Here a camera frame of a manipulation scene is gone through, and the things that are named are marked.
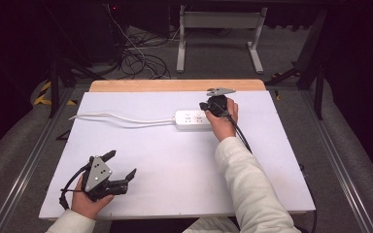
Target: table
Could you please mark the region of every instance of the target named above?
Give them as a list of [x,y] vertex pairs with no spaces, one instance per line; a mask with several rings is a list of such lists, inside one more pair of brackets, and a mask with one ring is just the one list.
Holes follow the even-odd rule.
[[[181,105],[181,109],[198,108],[197,103],[208,98],[209,87],[237,90],[230,97],[239,101],[238,124],[283,206],[291,213],[315,210],[271,95],[262,81],[96,81],[85,94],[79,114],[108,110],[131,117],[147,112],[149,117],[162,118],[173,113],[176,105]],[[250,108],[255,99],[258,107]],[[54,219],[63,213],[57,204],[59,189],[89,155],[103,155],[114,149],[117,156],[107,162],[114,171],[111,181],[122,179],[134,168],[138,171],[128,193],[116,197],[99,218],[232,216],[232,201],[213,157],[217,144],[211,131],[181,132],[173,125],[135,127],[107,118],[76,119],[40,218]]]

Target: person's right arm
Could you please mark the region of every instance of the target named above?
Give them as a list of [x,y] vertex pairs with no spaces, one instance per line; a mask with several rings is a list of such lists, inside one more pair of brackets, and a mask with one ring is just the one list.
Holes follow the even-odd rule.
[[[237,121],[238,105],[228,99],[227,108]],[[255,156],[235,137],[231,122],[209,112],[206,115],[220,141],[216,161],[225,176],[241,231],[299,232]]]

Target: hand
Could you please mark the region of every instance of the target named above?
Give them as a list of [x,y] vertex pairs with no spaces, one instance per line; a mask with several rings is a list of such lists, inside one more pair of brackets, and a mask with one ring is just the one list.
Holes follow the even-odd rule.
[[[78,180],[76,190],[81,190],[82,182],[83,176]],[[74,192],[71,210],[90,219],[96,219],[98,213],[113,199],[114,195],[108,195],[96,202],[92,202],[84,192]]]
[[[235,122],[238,121],[238,104],[234,103],[232,99],[227,98],[226,108],[228,109],[229,114],[232,116],[232,119]],[[230,121],[227,120],[225,116],[216,117],[211,114],[210,111],[205,111],[207,119],[211,122],[215,136],[221,142],[227,137],[235,137],[235,127]]]

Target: power socket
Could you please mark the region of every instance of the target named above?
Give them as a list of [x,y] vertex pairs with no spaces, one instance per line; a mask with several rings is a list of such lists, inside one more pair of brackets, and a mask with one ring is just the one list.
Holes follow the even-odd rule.
[[208,130],[212,128],[204,111],[201,110],[177,111],[175,126],[179,130]]

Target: person's left hand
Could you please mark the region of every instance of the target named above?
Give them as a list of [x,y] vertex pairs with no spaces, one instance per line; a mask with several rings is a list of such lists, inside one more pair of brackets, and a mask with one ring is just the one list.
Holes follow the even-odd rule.
[[[80,177],[77,183],[76,190],[81,190],[83,176]],[[84,192],[74,192],[72,196],[71,210],[90,219],[96,219],[98,213],[106,207],[112,200],[114,195],[108,195],[96,202],[91,201]]]

